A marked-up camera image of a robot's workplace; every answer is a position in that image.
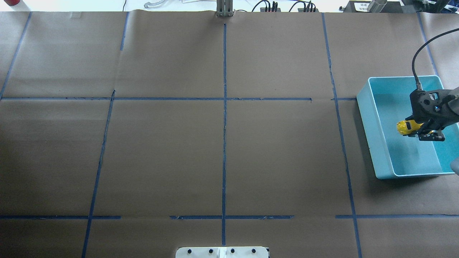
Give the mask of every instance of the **light blue container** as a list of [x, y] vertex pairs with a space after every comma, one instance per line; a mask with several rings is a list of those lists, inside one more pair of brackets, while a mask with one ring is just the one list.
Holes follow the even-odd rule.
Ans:
[[[438, 76], [419, 76], [423, 90], [443, 89]], [[357, 95], [368, 147], [379, 179], [454, 174], [450, 163], [459, 156], [459, 126], [443, 130], [444, 142], [402, 136], [397, 122], [412, 114], [409, 94], [414, 77], [371, 77]]]

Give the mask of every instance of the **yellow object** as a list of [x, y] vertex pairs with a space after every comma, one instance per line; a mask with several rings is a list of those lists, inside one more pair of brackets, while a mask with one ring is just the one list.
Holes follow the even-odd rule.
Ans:
[[397, 131], [403, 136], [410, 135], [411, 133], [419, 130], [421, 125], [422, 123], [416, 123], [414, 120], [402, 120], [397, 123]]

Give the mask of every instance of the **storage box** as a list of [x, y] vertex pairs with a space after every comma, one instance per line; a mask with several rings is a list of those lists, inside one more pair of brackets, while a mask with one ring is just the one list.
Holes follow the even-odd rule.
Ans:
[[[423, 90], [443, 89], [438, 76], [419, 76]], [[450, 163], [459, 156], [459, 126], [443, 130], [444, 142], [402, 136], [396, 124], [412, 114], [409, 94], [414, 77], [371, 77], [357, 95], [368, 147], [379, 179], [454, 174]]]

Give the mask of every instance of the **white label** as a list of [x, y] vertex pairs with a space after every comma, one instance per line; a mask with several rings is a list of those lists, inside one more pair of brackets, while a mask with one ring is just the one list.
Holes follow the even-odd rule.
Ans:
[[368, 5], [367, 3], [354, 3], [356, 11], [368, 12]]

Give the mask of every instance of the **blue tape line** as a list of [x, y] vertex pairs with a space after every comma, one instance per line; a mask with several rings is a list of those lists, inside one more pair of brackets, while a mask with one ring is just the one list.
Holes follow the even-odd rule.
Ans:
[[229, 101], [312, 101], [312, 98], [227, 98]]
[[[336, 219], [352, 219], [352, 215], [336, 215]], [[409, 219], [409, 218], [459, 218], [459, 214], [381, 214], [381, 215], [356, 215], [358, 219]]]
[[292, 219], [294, 215], [265, 215], [265, 216], [258, 216], [258, 215], [228, 215], [226, 216], [227, 219]]
[[4, 97], [4, 100], [29, 100], [29, 101], [104, 101], [106, 97]]
[[226, 246], [226, 23], [223, 25], [223, 175], [222, 175], [222, 246]]
[[[170, 219], [222, 219], [220, 215], [169, 216]], [[227, 215], [225, 219], [292, 219], [294, 215]]]
[[[417, 15], [418, 15], [419, 26], [421, 27], [422, 38], [424, 39], [424, 43], [425, 43], [427, 42], [427, 37], [425, 36], [424, 26], [422, 25], [421, 14], [417, 12]], [[435, 72], [435, 75], [438, 76], [437, 66], [435, 65], [435, 62], [433, 61], [432, 52], [430, 51], [429, 45], [427, 45], [426, 48], [427, 48], [427, 53], [429, 54], [429, 57], [431, 59], [433, 71]]]
[[107, 143], [108, 124], [110, 123], [110, 117], [112, 116], [114, 96], [115, 96], [115, 90], [112, 92], [112, 97], [110, 99], [110, 107], [108, 108], [107, 121], [105, 123], [104, 139], [102, 141], [101, 156], [99, 158], [99, 165], [97, 167], [97, 175], [95, 176], [94, 192], [92, 194], [91, 208], [90, 208], [90, 211], [89, 211], [89, 218], [88, 218], [88, 225], [86, 226], [86, 236], [84, 238], [83, 252], [81, 254], [82, 258], [84, 258], [86, 256], [86, 249], [88, 247], [89, 234], [90, 234], [91, 223], [92, 223], [92, 218], [93, 218], [92, 215], [94, 214], [95, 197], [97, 195], [97, 187], [99, 186], [99, 177], [101, 176], [102, 162], [103, 162], [103, 157], [104, 157], [104, 152], [105, 152], [105, 145]]
[[[0, 219], [88, 219], [89, 216], [0, 215]], [[121, 216], [94, 216], [93, 219], [121, 219]]]
[[338, 101], [356, 101], [357, 98], [332, 98], [331, 101], [338, 100]]
[[171, 219], [222, 219], [222, 216], [169, 216]]
[[3, 93], [6, 90], [6, 85], [8, 84], [8, 80], [10, 79], [11, 71], [14, 66], [14, 62], [16, 61], [17, 54], [19, 52], [19, 48], [21, 47], [22, 41], [24, 40], [24, 35], [26, 34], [28, 24], [30, 22], [30, 17], [32, 16], [32, 12], [29, 13], [29, 16], [27, 17], [26, 25], [24, 26], [24, 29], [22, 30], [21, 37], [19, 39], [19, 43], [17, 44], [16, 51], [14, 52], [13, 59], [11, 60], [10, 68], [8, 69], [8, 73], [6, 74], [5, 81], [3, 82], [3, 87], [1, 88], [0, 91], [0, 100], [3, 97]]
[[116, 101], [222, 101], [224, 98], [121, 97]]
[[338, 96], [336, 93], [336, 86], [335, 86], [335, 79], [333, 78], [333, 73], [331, 69], [331, 56], [330, 56], [330, 46], [328, 44], [328, 36], [327, 36], [327, 26], [325, 24], [325, 15], [322, 13], [322, 24], [324, 27], [324, 37], [325, 37], [325, 46], [327, 48], [327, 56], [328, 56], [328, 67], [330, 69], [330, 79], [331, 79], [331, 84], [333, 85], [333, 96], [335, 99], [335, 109], [336, 109], [336, 117], [338, 119], [338, 127], [340, 131], [340, 138], [341, 138], [341, 148], [342, 152], [344, 155], [344, 162], [346, 165], [346, 176], [347, 176], [347, 187], [349, 190], [349, 199], [351, 202], [351, 210], [352, 210], [352, 215], [353, 215], [353, 222], [354, 222], [354, 233], [355, 233], [355, 241], [357, 244], [357, 252], [358, 252], [358, 257], [362, 258], [362, 248], [360, 247], [360, 236], [358, 234], [358, 227], [357, 227], [357, 218], [355, 217], [355, 205], [354, 205], [354, 197], [352, 193], [352, 184], [351, 184], [351, 176], [349, 174], [349, 166], [347, 163], [347, 155], [346, 155], [346, 146], [344, 144], [344, 134], [343, 134], [343, 129], [341, 125], [341, 117], [340, 117], [340, 110], [338, 106]]
[[123, 38], [121, 39], [121, 46], [119, 48], [120, 51], [123, 51], [123, 48], [124, 48], [124, 38], [126, 37], [126, 30], [128, 28], [128, 18], [129, 18], [129, 12], [126, 12], [126, 21], [124, 21]]

